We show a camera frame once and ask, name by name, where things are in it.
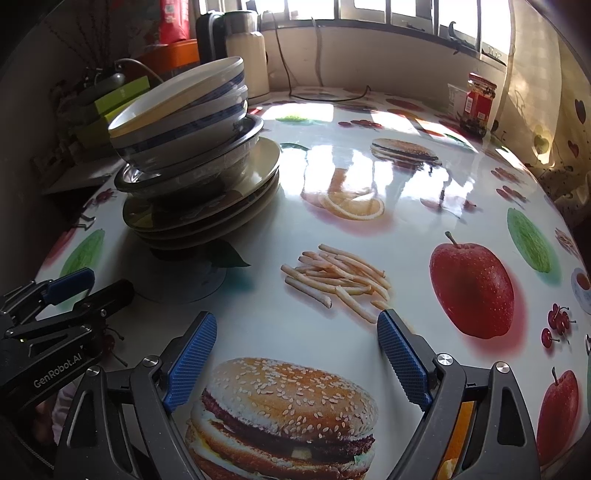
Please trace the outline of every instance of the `glass jar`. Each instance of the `glass jar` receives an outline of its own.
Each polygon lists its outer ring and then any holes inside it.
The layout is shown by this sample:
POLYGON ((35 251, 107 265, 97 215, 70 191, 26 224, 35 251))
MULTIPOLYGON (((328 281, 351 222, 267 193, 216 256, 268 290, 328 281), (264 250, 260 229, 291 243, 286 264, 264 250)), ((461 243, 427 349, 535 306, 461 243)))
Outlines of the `glass jar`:
POLYGON ((495 99, 496 85, 486 78, 471 73, 468 80, 466 105, 460 125, 467 132, 482 138, 486 135, 486 125, 495 99))

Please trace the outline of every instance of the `blue striped bowl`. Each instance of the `blue striped bowl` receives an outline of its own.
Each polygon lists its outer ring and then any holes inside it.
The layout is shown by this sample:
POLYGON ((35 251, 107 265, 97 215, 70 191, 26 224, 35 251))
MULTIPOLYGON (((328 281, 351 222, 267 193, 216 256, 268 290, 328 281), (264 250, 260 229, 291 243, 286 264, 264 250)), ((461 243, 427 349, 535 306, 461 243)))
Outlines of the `blue striped bowl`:
POLYGON ((117 138, 183 108, 219 98, 244 85, 244 62, 228 57, 200 65, 158 85, 140 96, 109 125, 117 138))
POLYGON ((248 88, 242 86, 112 138, 111 143, 121 158, 138 170, 158 172, 233 138, 246 115, 247 97, 248 88))

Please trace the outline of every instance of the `red jar label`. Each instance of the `red jar label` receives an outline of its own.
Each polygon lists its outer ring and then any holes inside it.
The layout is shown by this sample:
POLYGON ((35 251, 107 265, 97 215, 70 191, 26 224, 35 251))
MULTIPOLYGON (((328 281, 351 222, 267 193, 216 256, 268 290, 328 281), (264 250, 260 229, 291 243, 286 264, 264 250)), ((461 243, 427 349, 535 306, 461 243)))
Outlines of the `red jar label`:
POLYGON ((491 114, 492 100, 476 92, 468 93, 466 97, 466 113, 483 124, 486 124, 491 114))

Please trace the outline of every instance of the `window frame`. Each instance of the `window frame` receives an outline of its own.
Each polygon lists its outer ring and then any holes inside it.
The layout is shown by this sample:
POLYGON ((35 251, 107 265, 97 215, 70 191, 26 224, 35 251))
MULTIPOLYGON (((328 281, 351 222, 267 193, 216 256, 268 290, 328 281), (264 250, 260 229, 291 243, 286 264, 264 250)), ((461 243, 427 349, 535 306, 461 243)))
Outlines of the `window frame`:
MULTIPOLYGON (((377 10, 357 8, 355 7, 355 0, 333 0, 335 18, 333 20, 315 19, 315 23, 319 27, 367 28, 417 37, 453 48, 496 66, 500 70, 506 69, 508 55, 482 41, 481 0, 475 0, 477 12, 476 38, 459 32, 460 36, 463 35, 468 42, 475 45, 474 47, 458 45, 449 38, 445 30, 441 29, 444 25, 439 25, 439 0, 415 1, 417 15, 416 17, 408 17, 392 12, 392 0, 385 0, 385 11, 383 13, 377 10), (384 17, 381 20, 376 20, 378 16, 384 17)), ((278 28, 313 26, 311 20, 292 20, 287 0, 284 0, 284 5, 283 12, 275 13, 278 28)), ((261 31, 273 30, 274 28, 275 22, 272 16, 265 15, 261 21, 261 31)))

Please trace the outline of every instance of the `white thermos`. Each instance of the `white thermos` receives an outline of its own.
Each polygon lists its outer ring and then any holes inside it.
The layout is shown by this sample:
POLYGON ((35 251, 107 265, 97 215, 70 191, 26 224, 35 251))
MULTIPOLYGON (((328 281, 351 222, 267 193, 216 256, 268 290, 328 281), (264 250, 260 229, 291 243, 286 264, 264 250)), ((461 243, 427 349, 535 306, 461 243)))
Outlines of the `white thermos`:
POLYGON ((258 14, 237 10, 224 14, 228 57, 244 60, 244 81, 250 103, 263 102, 269 95, 265 38, 258 31, 258 14))

